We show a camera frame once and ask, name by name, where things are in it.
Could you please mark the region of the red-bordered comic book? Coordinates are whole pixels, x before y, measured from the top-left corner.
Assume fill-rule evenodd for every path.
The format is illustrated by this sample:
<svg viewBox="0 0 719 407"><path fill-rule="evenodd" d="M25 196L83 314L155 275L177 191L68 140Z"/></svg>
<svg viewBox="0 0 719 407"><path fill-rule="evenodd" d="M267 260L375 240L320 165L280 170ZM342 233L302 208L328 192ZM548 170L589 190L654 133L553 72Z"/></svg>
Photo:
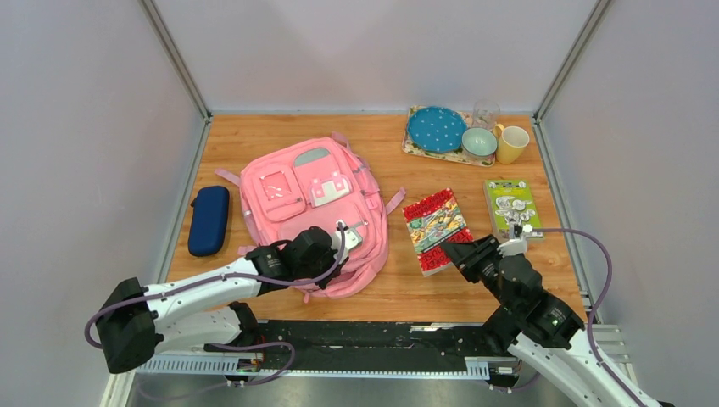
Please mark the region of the red-bordered comic book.
<svg viewBox="0 0 719 407"><path fill-rule="evenodd" d="M434 275L452 265L441 248L442 243L474 240L451 188L405 206L402 212L423 276Z"/></svg>

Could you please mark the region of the pink student backpack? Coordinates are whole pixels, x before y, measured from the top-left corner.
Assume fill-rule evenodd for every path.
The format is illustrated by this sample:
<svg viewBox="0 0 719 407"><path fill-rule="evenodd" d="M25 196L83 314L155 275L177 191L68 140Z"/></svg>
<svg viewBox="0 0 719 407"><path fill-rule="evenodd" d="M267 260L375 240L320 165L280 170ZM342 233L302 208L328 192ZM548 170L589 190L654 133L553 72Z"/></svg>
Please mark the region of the pink student backpack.
<svg viewBox="0 0 719 407"><path fill-rule="evenodd" d="M406 195L400 188L388 201L370 166L334 132L277 150L250 162L240 174L215 174L239 189L242 216L252 239L261 245L295 238L318 226L331 235L339 224L365 223L363 242L346 253L341 274L328 287L303 285L306 298L347 298L368 286L387 262L388 216Z"/></svg>

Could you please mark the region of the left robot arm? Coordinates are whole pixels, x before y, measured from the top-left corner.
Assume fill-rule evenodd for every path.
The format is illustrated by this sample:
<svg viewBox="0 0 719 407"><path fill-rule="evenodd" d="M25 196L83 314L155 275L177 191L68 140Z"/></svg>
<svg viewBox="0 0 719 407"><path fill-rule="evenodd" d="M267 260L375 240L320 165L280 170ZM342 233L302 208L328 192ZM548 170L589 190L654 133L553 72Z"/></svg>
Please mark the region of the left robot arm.
<svg viewBox="0 0 719 407"><path fill-rule="evenodd" d="M112 374L169 351L257 349L258 323L246 299L305 284L326 288L361 243L343 223L333 233L312 226L194 277L147 286L126 279L87 323L98 339L87 333L86 340L103 351Z"/></svg>

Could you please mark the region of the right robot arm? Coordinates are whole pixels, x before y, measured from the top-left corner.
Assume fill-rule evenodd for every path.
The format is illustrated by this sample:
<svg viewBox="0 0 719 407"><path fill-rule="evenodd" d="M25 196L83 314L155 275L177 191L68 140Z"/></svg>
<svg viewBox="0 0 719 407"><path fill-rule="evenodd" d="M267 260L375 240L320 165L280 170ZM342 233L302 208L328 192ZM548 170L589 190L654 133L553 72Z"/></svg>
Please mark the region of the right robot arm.
<svg viewBox="0 0 719 407"><path fill-rule="evenodd" d="M499 302L482 324L489 352L529 364L578 406L662 404L628 379L582 318L543 287L542 275L525 256L525 239L500 243L487 235L440 247L468 282L481 283Z"/></svg>

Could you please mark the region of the green comic book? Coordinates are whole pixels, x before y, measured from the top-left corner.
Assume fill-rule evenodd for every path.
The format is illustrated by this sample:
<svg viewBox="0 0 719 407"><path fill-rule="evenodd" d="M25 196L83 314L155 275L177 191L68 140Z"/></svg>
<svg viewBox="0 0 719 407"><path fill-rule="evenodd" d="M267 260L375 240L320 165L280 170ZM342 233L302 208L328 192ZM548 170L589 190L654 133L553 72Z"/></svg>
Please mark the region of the green comic book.
<svg viewBox="0 0 719 407"><path fill-rule="evenodd" d="M493 234L500 242L510 238L513 226L530 225L533 232L529 238L543 239L542 222L538 207L527 180L494 179L483 183Z"/></svg>

